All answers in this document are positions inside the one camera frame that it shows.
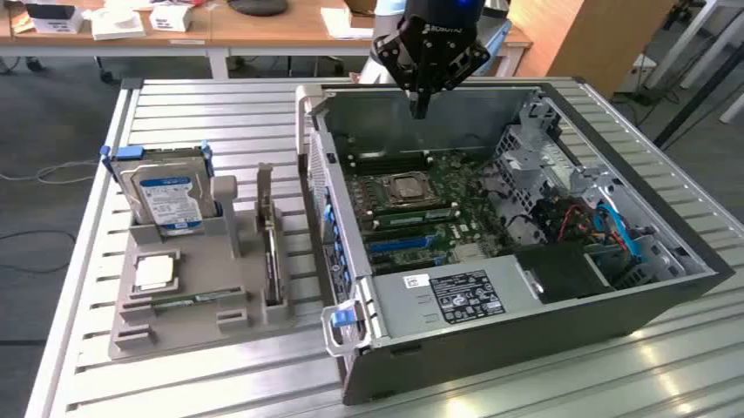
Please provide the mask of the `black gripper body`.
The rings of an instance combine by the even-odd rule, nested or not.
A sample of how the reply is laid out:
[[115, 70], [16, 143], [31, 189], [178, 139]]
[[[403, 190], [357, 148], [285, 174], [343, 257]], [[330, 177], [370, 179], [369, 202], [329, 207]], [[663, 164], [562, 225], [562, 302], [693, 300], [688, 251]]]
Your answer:
[[477, 23], [484, 3], [474, 0], [409, 1], [399, 35], [417, 70], [426, 42], [453, 41], [468, 46], [477, 39]]

